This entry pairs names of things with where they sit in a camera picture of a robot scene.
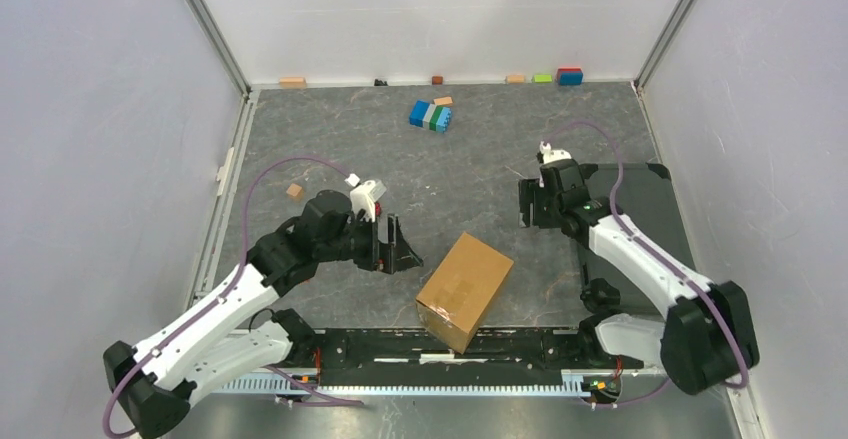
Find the brown cardboard express box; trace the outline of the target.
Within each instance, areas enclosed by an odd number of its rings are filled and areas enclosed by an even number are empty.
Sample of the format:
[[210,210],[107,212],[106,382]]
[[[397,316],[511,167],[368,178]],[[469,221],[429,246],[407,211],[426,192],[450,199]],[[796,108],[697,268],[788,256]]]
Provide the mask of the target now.
[[416,296],[422,326],[464,353],[498,296],[514,261],[464,232]]

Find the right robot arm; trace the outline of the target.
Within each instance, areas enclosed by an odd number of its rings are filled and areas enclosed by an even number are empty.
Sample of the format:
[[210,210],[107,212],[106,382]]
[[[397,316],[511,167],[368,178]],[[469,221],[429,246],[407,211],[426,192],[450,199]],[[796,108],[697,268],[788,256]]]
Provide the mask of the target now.
[[648,320],[612,309],[582,321],[580,359],[591,367],[615,356],[657,365],[688,395],[716,385],[746,388],[760,354],[745,291],[685,266],[641,231],[617,202],[622,181],[594,196],[584,166],[564,156],[541,158],[538,178],[518,183],[523,227],[559,230],[614,266],[661,315]]

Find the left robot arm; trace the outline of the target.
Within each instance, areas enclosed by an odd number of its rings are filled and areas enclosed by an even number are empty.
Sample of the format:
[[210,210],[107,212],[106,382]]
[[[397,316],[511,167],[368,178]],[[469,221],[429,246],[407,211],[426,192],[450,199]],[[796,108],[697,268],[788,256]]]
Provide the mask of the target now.
[[120,407],[132,424],[126,437],[160,438],[173,430],[207,395],[260,367],[306,364],[314,340],[293,311],[282,311],[240,339],[228,334],[251,315],[312,279],[322,263],[352,262],[357,268],[395,274],[422,264],[385,215],[387,241],[379,238],[377,198],[360,185],[345,194],[323,190],[300,215],[245,249],[233,271],[171,324],[130,345],[117,341],[103,353],[111,396],[102,418],[104,434]]

